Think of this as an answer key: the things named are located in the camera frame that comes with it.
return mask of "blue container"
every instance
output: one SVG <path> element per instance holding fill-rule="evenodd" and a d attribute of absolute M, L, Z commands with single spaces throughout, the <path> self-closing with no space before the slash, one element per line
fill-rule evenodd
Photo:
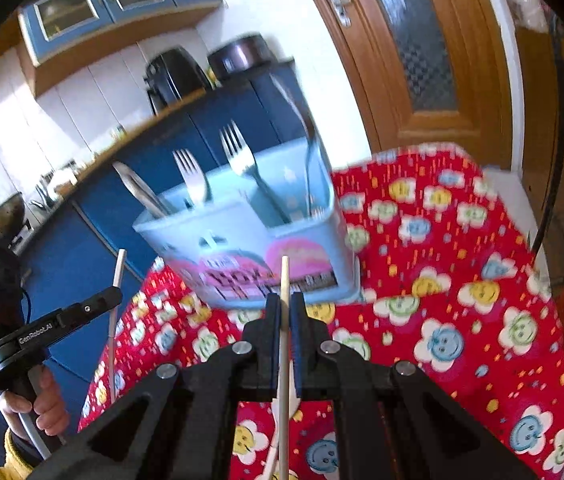
<path fill-rule="evenodd" d="M 291 224 L 252 178 L 223 166 L 207 174 L 212 202 L 187 210 L 187 189 L 178 186 L 161 195 L 176 213 L 154 219 L 144 211 L 133 227 L 210 306 L 263 308 L 267 294 L 280 291 L 283 255 L 292 291 L 302 291 L 306 303 L 354 301 L 360 264 L 345 245 L 347 225 L 319 143 L 308 165 L 313 216 L 307 218 L 306 150 L 306 139 L 296 139 L 256 157 Z"/>

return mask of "pot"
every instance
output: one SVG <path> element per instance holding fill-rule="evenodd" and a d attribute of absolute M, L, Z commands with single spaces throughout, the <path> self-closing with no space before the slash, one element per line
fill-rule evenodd
<path fill-rule="evenodd" d="M 241 36 L 208 55 L 209 66 L 221 82 L 275 60 L 261 34 Z"/>
<path fill-rule="evenodd" d="M 0 205 L 0 241 L 9 245 L 22 231 L 25 205 L 22 193 L 16 193 Z"/>

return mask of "yellow sweater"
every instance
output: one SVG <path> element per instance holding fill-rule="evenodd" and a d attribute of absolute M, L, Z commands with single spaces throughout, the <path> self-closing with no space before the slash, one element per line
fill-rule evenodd
<path fill-rule="evenodd" d="M 0 480 L 24 480 L 33 468 L 18 455 L 11 439 L 11 430 L 7 430 L 4 435 L 4 449 L 6 462 L 0 467 Z"/>

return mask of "floral tablecloth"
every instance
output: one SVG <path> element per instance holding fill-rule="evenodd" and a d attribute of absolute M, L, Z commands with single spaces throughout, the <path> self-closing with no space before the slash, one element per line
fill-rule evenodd
<path fill-rule="evenodd" d="M 332 181 L 364 299 L 308 306 L 309 315 L 366 360 L 418 364 L 539 477 L 560 478 L 560 321 L 523 235 L 476 164 L 454 144 L 421 144 Z M 118 323 L 115 388 L 123 395 L 165 362 L 206 361 L 260 314 L 208 308 L 158 259 Z M 108 407 L 106 362 L 107 349 L 80 429 Z M 257 479 L 274 432 L 270 404 L 241 403 L 236 423 L 231 478 Z M 300 404 L 290 424 L 292 478 L 338 477 L 334 431 L 330 402 Z"/>

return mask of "metal bolt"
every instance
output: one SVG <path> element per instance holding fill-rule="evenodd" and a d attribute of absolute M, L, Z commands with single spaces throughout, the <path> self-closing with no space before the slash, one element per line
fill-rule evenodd
<path fill-rule="evenodd" d="M 416 367 L 413 363 L 409 363 L 408 361 L 398 361 L 395 365 L 395 370 L 400 375 L 413 375 L 415 373 Z"/>
<path fill-rule="evenodd" d="M 248 341 L 238 341 L 233 343 L 233 351 L 238 355 L 248 354 L 253 346 Z"/>
<path fill-rule="evenodd" d="M 340 351 L 340 343 L 329 339 L 328 341 L 322 341 L 320 344 L 320 350 L 325 354 L 336 354 Z"/>
<path fill-rule="evenodd" d="M 178 367 L 176 365 L 166 363 L 158 366 L 156 373 L 161 379 L 171 379 L 177 373 L 177 371 Z"/>

